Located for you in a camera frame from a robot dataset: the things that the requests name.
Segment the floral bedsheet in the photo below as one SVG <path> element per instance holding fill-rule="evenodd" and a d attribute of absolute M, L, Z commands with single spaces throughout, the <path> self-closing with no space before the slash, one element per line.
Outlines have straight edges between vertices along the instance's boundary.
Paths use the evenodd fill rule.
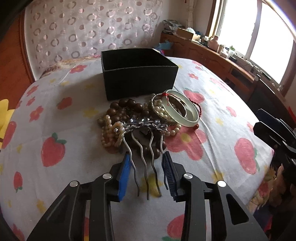
<path fill-rule="evenodd" d="M 174 89 L 199 103 L 203 113 L 199 129 L 182 127 L 166 139 L 172 159 L 203 181 L 225 180 L 247 204 L 273 156 L 272 149 L 253 133 L 257 118 L 207 68 L 189 59 L 170 59 L 179 66 Z M 135 100 L 143 103 L 145 98 Z M 91 182 L 122 161 L 123 154 L 100 143 L 96 120 L 109 105 L 100 56 L 49 69 L 22 96 L 0 152 L 1 209 L 21 241 L 69 182 Z M 139 157 L 134 161 L 141 194 L 136 196 L 131 171 L 125 198 L 111 205 L 115 240 L 180 240 L 184 203 L 175 203 L 161 181 L 163 196 L 158 197 L 149 160 L 147 201 L 144 166 Z M 163 180 L 160 159 L 155 165 Z M 84 234 L 88 240 L 87 228 Z"/>

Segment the blue gripper pad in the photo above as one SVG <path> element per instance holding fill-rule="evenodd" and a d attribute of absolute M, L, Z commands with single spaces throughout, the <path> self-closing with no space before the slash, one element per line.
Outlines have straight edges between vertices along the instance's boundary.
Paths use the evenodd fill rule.
<path fill-rule="evenodd" d="M 120 168 L 121 174 L 119 178 L 119 192 L 118 192 L 119 201 L 121 201 L 126 194 L 126 189 L 128 186 L 128 178 L 131 170 L 130 154 L 128 152 L 125 154 L 121 165 L 122 167 Z"/>

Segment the stuffed toy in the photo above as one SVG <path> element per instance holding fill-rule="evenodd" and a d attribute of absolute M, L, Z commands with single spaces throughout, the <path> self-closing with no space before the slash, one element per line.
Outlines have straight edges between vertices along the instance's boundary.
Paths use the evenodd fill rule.
<path fill-rule="evenodd" d="M 7 129 L 10 118 L 14 110 L 8 110 L 8 100 L 4 99 L 0 101 L 0 149 L 4 139 L 5 131 Z"/>

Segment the jewelry pile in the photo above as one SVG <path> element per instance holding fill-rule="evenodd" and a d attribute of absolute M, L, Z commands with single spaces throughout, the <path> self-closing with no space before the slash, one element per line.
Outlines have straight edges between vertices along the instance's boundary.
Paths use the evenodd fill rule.
<path fill-rule="evenodd" d="M 147 185 L 147 200 L 149 199 L 149 184 L 147 179 L 147 164 L 144 156 L 151 157 L 156 186 L 161 196 L 154 160 L 158 159 L 161 154 L 164 154 L 163 150 L 166 149 L 163 136 L 175 136 L 180 132 L 182 125 L 198 128 L 201 107 L 198 104 L 196 105 L 200 109 L 199 113 L 192 102 L 181 93 L 168 90 L 161 94 L 153 94 L 149 103 L 136 103 L 135 100 L 129 98 L 120 99 L 118 102 L 112 102 L 107 112 L 97 120 L 98 124 L 102 127 L 101 141 L 104 147 L 108 148 L 113 146 L 119 148 L 122 142 L 124 142 L 127 147 L 130 153 L 130 161 L 134 169 L 134 179 L 138 187 L 138 196 L 140 186 L 137 181 L 136 167 L 132 160 L 130 146 L 132 148 L 137 148 L 145 166 L 144 177 Z M 196 120 L 192 121 L 186 119 L 187 110 L 193 110 L 192 116 L 196 117 Z M 172 126 L 172 130 L 168 131 L 168 126 Z M 135 129 L 140 129 L 140 132 L 150 139 L 148 147 L 141 145 L 140 140 L 135 138 L 133 134 Z"/>

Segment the cardboard box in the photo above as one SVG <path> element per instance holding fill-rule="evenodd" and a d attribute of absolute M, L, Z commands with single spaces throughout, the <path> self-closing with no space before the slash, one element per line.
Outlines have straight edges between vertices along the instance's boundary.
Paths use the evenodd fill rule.
<path fill-rule="evenodd" d="M 161 93 L 172 89 L 178 66 L 154 49 L 102 51 L 107 100 Z"/>
<path fill-rule="evenodd" d="M 181 28 L 177 29 L 176 34 L 177 34 L 177 36 L 180 36 L 182 38 L 189 39 L 189 40 L 199 40 L 199 38 L 200 38 L 200 35 L 190 33 L 188 31 L 186 31 L 185 29 L 181 29 Z"/>

